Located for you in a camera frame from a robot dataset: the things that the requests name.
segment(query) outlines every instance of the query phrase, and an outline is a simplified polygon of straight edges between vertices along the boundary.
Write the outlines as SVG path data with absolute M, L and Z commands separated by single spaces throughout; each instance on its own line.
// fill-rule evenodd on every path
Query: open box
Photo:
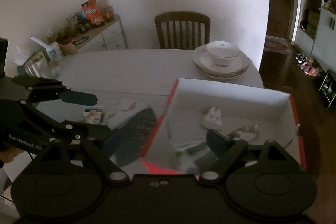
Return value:
M 155 165 L 176 169 L 172 159 L 176 144 L 202 142 L 207 129 L 200 121 L 210 107 L 222 111 L 221 134 L 258 125 L 259 137 L 251 144 L 272 139 L 301 165 L 304 152 L 298 137 L 299 120 L 290 94 L 215 81 L 178 79 L 164 116 L 143 148 L 141 156 Z

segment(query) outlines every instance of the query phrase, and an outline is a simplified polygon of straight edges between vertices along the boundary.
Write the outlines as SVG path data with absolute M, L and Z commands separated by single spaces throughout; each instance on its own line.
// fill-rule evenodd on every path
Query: white table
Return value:
M 90 52 L 64 58 L 59 80 L 72 89 L 169 95 L 177 78 L 212 80 L 194 66 L 193 51 L 139 49 Z M 263 88 L 254 65 L 227 83 Z
M 147 103 L 157 116 L 164 113 L 165 102 L 177 78 L 211 80 L 194 66 L 193 51 L 188 50 L 117 50 L 67 56 L 60 63 L 59 80 L 73 90 L 97 95 L 98 105 L 112 98 L 131 97 Z M 241 76 L 226 82 L 263 88 L 260 74 L 252 62 Z M 83 106 L 61 101 L 43 102 L 39 109 L 62 122 L 77 121 Z M 13 181 L 30 162 L 23 153 L 5 170 Z

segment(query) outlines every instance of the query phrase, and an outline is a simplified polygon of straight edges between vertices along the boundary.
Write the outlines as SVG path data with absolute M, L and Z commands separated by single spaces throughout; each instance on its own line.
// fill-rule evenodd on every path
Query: wooden floor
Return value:
M 317 224 L 335 224 L 336 112 L 325 110 L 315 87 L 316 79 L 305 75 L 293 56 L 264 52 L 260 74 L 266 88 L 293 94 L 307 171 L 318 185 L 318 196 L 308 215 Z

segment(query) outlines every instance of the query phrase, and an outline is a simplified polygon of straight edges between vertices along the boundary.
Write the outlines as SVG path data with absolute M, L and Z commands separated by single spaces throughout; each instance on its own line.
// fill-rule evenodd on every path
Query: white plate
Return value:
M 208 70 L 207 68 L 205 68 L 202 63 L 200 62 L 200 54 L 203 52 L 203 51 L 206 51 L 206 45 L 202 45 L 198 48 L 196 48 L 194 50 L 194 53 L 193 53 L 193 61 L 194 61 L 194 64 L 196 65 L 196 67 L 200 70 L 202 70 L 202 72 L 208 74 L 208 75 L 212 75 L 212 76 L 216 76 L 216 77 L 232 77 L 232 76 L 237 76 L 243 72 L 245 72 L 247 70 L 247 68 L 249 67 L 250 65 L 250 60 L 247 58 L 247 56 L 242 52 L 239 56 L 241 57 L 241 60 L 243 62 L 243 66 L 242 68 L 239 70 L 239 71 L 236 71 L 234 73 L 225 73 L 225 74 L 222 74 L 222 73 L 217 73 L 217 72 L 213 72 L 211 70 Z
M 213 71 L 220 74 L 235 73 L 242 69 L 243 61 L 240 56 L 227 58 L 229 65 L 222 67 L 215 64 L 214 59 L 208 51 L 202 51 L 199 55 L 199 61 L 209 71 Z
M 240 75 L 242 75 L 248 69 L 248 67 L 247 67 L 245 70 L 240 71 L 240 72 L 238 72 L 236 74 L 229 75 L 229 76 L 218 76 L 218 75 L 209 74 L 207 71 L 205 71 L 204 69 L 200 68 L 195 62 L 194 62 L 194 65 L 199 70 L 199 72 L 201 74 L 203 74 L 204 76 L 206 76 L 208 78 L 211 78 L 211 79 L 219 80 L 219 81 L 225 81 L 225 80 L 227 81 L 227 80 L 238 78 Z

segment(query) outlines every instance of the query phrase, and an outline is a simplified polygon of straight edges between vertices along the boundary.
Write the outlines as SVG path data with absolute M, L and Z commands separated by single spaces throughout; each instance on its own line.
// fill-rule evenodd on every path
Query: chair back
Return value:
M 194 50 L 210 41 L 210 18 L 196 12 L 169 12 L 155 18 L 160 48 Z

